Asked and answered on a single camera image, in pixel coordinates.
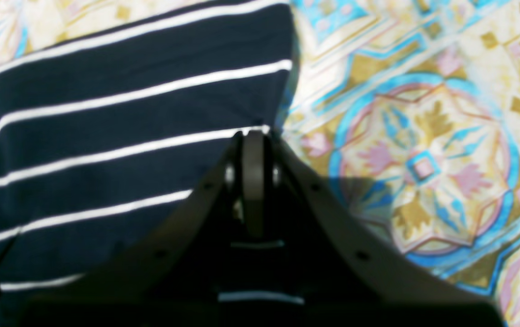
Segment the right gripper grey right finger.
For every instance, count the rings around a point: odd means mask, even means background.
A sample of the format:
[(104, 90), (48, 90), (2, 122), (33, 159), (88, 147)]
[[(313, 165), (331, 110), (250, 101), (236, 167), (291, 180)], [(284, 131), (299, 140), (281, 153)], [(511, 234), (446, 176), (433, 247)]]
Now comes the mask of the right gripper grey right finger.
[(489, 300), (433, 277), (356, 222), (278, 136), (253, 132), (253, 237), (282, 238), (306, 261), (334, 259), (308, 287), (307, 324), (329, 327), (501, 327)]

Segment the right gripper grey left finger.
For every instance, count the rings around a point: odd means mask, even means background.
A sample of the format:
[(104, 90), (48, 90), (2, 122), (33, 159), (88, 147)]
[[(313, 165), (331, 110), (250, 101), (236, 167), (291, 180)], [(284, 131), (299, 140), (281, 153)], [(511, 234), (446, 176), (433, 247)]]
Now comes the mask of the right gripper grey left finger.
[(162, 225), (81, 279), (35, 296), (21, 327), (215, 327), (216, 278), (237, 238), (253, 235), (253, 133)]

